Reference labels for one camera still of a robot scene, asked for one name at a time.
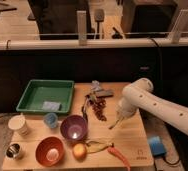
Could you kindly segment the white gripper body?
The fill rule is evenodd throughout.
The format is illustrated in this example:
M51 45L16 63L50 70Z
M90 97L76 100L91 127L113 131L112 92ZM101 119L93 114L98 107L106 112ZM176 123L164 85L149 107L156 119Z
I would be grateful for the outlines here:
M125 98L121 98L117 106L117 114L124 118L133 116L137 111L137 107L129 103Z

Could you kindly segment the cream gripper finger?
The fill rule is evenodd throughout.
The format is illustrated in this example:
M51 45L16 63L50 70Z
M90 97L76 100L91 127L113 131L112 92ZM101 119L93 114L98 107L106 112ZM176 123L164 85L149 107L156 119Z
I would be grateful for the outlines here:
M117 123L123 121L126 118L123 114L124 113L117 113Z

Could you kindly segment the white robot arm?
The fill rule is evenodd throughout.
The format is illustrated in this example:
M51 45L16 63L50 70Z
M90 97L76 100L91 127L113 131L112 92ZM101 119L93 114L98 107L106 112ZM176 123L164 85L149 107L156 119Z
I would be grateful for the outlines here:
M147 78L126 85L118 102L118 117L129 118L140 108L188 135L188 107L153 95L153 89L153 83Z

